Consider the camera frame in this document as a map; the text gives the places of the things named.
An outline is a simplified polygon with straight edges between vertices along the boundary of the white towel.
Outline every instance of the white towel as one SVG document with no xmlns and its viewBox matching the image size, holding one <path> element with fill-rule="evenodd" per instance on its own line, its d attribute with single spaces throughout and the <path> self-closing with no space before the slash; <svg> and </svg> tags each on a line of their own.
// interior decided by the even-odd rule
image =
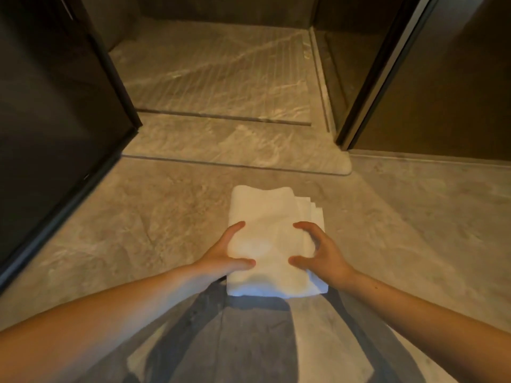
<svg viewBox="0 0 511 383">
<path fill-rule="evenodd" d="M 324 230 L 323 210 L 310 198 L 295 197 L 289 187 L 261 190 L 239 185 L 231 196 L 229 225 L 241 220 L 246 226 L 231 240 L 229 256 L 252 258 L 257 264 L 227 276 L 228 295 L 292 298 L 328 291 L 314 274 L 288 263 L 292 255 L 312 257 L 315 250 L 310 235 L 293 223 L 315 222 Z"/>
</svg>

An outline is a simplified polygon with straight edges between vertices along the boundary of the grooved shower floor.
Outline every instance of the grooved shower floor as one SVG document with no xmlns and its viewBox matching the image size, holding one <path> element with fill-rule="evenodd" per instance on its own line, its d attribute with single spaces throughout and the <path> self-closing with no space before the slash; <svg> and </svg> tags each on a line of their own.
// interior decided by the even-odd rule
<svg viewBox="0 0 511 383">
<path fill-rule="evenodd" d="M 310 125 L 304 33 L 144 18 L 110 56 L 141 111 Z"/>
</svg>

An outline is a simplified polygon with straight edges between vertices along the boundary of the bare arm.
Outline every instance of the bare arm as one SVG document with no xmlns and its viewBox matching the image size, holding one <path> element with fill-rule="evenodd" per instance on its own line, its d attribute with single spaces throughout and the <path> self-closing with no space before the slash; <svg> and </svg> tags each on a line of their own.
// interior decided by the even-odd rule
<svg viewBox="0 0 511 383">
<path fill-rule="evenodd" d="M 216 279 L 255 265 L 227 256 L 239 222 L 194 264 L 45 311 L 0 332 L 0 381 L 70 381 L 171 307 Z"/>
<path fill-rule="evenodd" d="M 511 381 L 510 334 L 362 274 L 317 225 L 300 222 L 295 227 L 308 231 L 319 247 L 314 258 L 289 258 L 292 265 L 368 305 L 458 381 Z"/>
</svg>

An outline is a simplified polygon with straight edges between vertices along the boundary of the person's right hand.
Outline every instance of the person's right hand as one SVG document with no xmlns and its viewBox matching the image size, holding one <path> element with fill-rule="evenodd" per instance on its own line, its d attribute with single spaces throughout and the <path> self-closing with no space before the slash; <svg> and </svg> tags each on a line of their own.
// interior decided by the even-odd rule
<svg viewBox="0 0 511 383">
<path fill-rule="evenodd" d="M 295 228 L 308 232 L 316 244 L 313 258 L 289 257 L 289 263 L 302 270 L 310 270 L 330 286 L 345 290 L 353 281 L 357 271 L 341 254 L 335 242 L 315 223 L 294 223 Z"/>
</svg>

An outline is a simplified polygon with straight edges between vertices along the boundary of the person's left hand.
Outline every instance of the person's left hand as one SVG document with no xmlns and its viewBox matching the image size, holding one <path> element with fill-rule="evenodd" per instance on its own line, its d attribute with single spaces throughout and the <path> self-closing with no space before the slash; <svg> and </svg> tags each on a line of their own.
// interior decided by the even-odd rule
<svg viewBox="0 0 511 383">
<path fill-rule="evenodd" d="M 194 263 L 208 284 L 237 270 L 249 270 L 256 265 L 254 259 L 231 258 L 227 255 L 227 245 L 239 230 L 245 227 L 245 222 L 233 224 L 223 233 L 220 239 Z"/>
</svg>

